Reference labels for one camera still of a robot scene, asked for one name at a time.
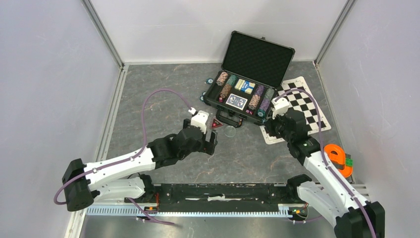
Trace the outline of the single green blue chip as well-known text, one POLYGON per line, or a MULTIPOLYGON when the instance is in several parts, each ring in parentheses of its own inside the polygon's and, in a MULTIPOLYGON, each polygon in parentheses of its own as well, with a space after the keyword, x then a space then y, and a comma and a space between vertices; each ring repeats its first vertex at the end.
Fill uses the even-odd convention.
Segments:
POLYGON ((265 117, 265 111, 264 110, 258 110, 257 111, 257 116, 260 118, 264 118, 265 117))

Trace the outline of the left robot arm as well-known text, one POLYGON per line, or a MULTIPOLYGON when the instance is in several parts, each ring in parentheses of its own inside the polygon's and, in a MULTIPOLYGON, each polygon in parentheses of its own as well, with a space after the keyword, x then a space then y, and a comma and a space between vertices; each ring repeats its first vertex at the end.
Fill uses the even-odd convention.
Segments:
POLYGON ((156 189, 148 178, 127 177, 131 174, 157 170, 176 164, 191 153, 213 155, 217 145, 217 132, 211 130, 210 139, 200 127, 192 125, 189 119, 183 122, 178 133, 157 138, 145 148, 102 162, 84 163, 82 159, 72 160, 63 177, 60 192, 62 202, 69 212, 79 211, 100 200, 118 198, 140 198, 150 202, 156 189))

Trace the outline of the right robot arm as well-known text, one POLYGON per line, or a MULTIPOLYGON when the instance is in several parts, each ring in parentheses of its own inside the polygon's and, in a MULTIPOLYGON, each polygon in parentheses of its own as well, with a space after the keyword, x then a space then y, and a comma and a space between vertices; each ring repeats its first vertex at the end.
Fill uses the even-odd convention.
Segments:
POLYGON ((268 119, 264 126, 270 136, 287 143, 293 158, 320 183, 307 175, 287 181, 286 196, 292 202, 304 201, 314 207, 333 227, 337 238, 383 238, 385 210, 378 202, 361 195, 333 165, 319 140, 308 134, 304 113, 289 109, 268 119))

